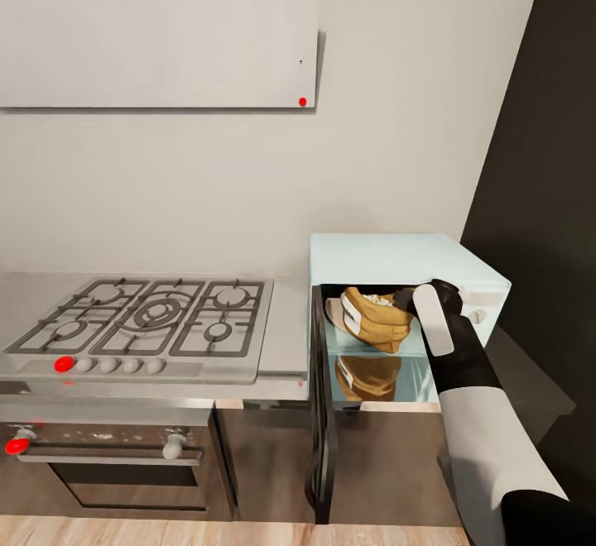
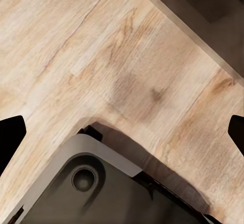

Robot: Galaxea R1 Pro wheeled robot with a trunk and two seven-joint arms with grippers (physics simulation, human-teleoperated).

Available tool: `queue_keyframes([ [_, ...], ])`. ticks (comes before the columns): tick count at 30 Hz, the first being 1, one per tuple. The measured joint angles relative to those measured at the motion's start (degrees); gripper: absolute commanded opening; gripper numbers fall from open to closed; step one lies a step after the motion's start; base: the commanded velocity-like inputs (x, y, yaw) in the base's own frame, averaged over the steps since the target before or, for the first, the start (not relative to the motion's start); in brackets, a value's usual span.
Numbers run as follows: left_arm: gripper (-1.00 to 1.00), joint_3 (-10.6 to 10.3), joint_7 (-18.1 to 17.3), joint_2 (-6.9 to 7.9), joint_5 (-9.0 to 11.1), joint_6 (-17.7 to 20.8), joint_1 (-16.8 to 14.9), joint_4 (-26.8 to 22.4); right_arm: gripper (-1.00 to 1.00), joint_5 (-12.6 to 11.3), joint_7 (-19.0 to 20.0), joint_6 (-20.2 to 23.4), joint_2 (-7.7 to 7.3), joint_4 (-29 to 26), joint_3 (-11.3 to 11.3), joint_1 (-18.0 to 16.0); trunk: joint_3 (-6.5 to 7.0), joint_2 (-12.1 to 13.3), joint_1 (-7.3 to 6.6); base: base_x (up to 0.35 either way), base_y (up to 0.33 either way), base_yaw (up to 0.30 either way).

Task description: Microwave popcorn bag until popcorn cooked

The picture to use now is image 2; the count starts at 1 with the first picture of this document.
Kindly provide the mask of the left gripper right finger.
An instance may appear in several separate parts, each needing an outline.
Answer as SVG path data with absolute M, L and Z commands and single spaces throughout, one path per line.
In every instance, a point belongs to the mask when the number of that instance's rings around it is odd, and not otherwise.
M 228 134 L 244 156 L 244 117 L 232 115 Z

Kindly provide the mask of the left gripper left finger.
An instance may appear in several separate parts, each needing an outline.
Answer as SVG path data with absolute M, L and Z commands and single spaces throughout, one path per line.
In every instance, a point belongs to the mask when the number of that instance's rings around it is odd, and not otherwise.
M 26 135 L 22 115 L 0 121 L 0 176 Z

